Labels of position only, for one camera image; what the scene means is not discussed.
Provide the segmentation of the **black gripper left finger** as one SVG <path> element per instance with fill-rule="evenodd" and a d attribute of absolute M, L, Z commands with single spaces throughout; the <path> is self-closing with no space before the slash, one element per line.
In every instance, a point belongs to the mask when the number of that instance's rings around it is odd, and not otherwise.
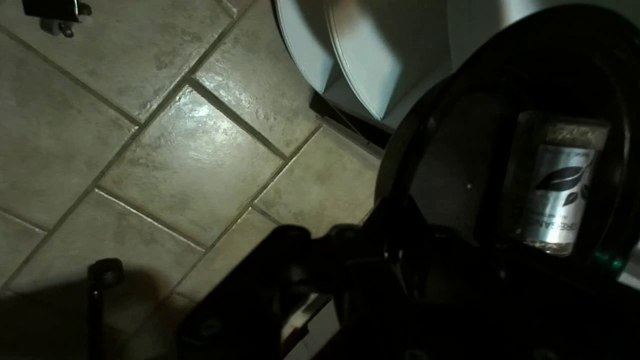
<path fill-rule="evenodd" d="M 278 226 L 181 322 L 176 360 L 282 360 L 282 331 L 315 295 L 312 235 Z"/>

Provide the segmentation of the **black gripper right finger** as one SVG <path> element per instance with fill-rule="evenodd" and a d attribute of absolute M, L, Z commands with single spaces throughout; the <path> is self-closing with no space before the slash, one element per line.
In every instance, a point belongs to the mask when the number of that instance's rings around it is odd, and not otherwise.
<path fill-rule="evenodd" d="M 341 331 L 315 360 L 640 360 L 639 293 L 494 258 L 379 204 L 346 241 Z"/>

